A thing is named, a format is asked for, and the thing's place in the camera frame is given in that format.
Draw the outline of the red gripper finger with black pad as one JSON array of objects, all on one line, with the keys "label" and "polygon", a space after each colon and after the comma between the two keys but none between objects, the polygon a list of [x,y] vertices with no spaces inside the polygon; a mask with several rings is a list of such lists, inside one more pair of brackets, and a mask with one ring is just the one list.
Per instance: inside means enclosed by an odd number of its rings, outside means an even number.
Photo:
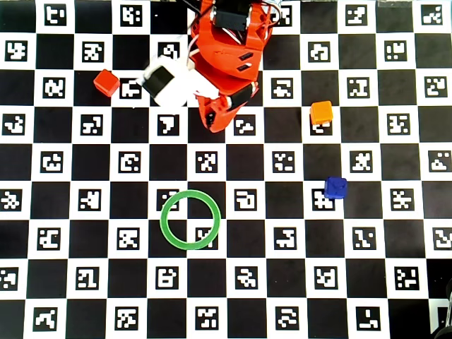
[{"label": "red gripper finger with black pad", "polygon": [[224,107],[212,106],[212,102],[198,104],[203,125],[212,133],[223,131],[234,118],[234,110],[227,111]]}]

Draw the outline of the red gripper body black motor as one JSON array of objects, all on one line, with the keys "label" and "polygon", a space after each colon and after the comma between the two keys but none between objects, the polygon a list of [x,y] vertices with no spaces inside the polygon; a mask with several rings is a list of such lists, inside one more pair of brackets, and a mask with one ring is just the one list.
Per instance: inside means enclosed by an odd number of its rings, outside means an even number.
[{"label": "red gripper body black motor", "polygon": [[220,93],[220,96],[214,100],[203,96],[196,96],[196,99],[198,100],[199,107],[210,107],[214,110],[234,110],[239,109],[250,101],[258,89],[258,82],[252,81],[231,95]]}]

